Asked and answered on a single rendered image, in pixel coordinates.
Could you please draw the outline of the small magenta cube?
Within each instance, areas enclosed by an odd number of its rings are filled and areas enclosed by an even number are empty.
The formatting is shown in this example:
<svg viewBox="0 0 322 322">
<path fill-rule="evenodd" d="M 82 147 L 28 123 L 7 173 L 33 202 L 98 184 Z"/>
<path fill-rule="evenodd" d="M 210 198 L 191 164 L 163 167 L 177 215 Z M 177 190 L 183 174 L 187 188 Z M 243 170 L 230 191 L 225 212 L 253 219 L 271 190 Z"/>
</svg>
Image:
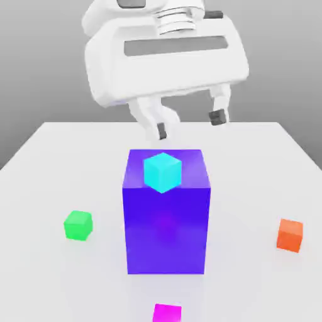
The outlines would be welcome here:
<svg viewBox="0 0 322 322">
<path fill-rule="evenodd" d="M 181 306 L 156 304 L 152 322 L 181 322 L 181 314 Z"/>
</svg>

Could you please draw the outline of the small green cube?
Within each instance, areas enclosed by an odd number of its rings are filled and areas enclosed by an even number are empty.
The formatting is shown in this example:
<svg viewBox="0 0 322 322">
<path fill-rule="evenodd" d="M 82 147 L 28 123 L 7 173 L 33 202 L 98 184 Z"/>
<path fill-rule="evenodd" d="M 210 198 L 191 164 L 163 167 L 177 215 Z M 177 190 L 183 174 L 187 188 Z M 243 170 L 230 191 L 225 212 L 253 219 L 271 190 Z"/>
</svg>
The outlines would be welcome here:
<svg viewBox="0 0 322 322">
<path fill-rule="evenodd" d="M 71 240 L 86 241 L 93 231 L 92 214 L 72 211 L 64 221 L 65 236 Z"/>
</svg>

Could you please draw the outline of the small cyan cube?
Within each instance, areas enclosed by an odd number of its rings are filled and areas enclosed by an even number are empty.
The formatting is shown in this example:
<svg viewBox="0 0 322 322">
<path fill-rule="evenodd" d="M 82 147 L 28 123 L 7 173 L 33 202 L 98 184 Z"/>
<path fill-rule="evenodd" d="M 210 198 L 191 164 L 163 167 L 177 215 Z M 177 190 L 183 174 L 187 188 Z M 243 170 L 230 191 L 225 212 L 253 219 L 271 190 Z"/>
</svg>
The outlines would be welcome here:
<svg viewBox="0 0 322 322">
<path fill-rule="evenodd" d="M 163 194 L 182 182 L 182 161 L 160 153 L 143 161 L 144 183 Z"/>
</svg>

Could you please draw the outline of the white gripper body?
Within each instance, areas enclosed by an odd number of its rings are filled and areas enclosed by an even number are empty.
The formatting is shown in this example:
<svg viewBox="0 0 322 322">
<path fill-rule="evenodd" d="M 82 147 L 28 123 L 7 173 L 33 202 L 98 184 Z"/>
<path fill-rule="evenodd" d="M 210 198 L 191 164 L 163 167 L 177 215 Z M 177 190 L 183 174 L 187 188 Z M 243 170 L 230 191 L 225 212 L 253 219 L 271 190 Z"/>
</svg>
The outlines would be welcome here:
<svg viewBox="0 0 322 322">
<path fill-rule="evenodd" d="M 128 56 L 125 43 L 144 48 L 171 41 L 177 53 Z M 85 65 L 91 94 L 106 108 L 137 97 L 172 96 L 220 84 L 236 84 L 249 75 L 240 35 L 227 16 L 204 19 L 192 32 L 159 37 L 151 17 L 108 21 L 87 42 Z"/>
</svg>

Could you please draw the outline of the small orange cube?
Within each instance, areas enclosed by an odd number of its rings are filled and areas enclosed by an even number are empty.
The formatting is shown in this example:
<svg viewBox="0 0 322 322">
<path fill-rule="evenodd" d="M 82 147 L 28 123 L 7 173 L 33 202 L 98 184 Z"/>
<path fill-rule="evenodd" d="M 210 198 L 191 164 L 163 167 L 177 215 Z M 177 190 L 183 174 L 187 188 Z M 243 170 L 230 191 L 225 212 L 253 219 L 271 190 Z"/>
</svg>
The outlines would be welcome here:
<svg viewBox="0 0 322 322">
<path fill-rule="evenodd" d="M 299 253 L 303 240 L 303 224 L 298 221 L 281 219 L 278 235 L 277 248 Z"/>
</svg>

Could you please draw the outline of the large blue box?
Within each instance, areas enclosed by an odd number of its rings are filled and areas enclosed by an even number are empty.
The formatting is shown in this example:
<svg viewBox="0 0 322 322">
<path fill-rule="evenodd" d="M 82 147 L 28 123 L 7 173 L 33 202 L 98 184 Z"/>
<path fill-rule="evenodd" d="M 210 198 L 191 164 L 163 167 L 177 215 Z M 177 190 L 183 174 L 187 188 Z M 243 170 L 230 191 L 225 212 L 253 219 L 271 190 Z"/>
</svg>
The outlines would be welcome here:
<svg viewBox="0 0 322 322">
<path fill-rule="evenodd" d="M 166 150 L 182 162 L 182 183 L 160 193 L 143 175 L 143 161 L 160 152 L 128 155 L 122 187 L 128 273 L 203 274 L 211 199 L 203 153 Z"/>
</svg>

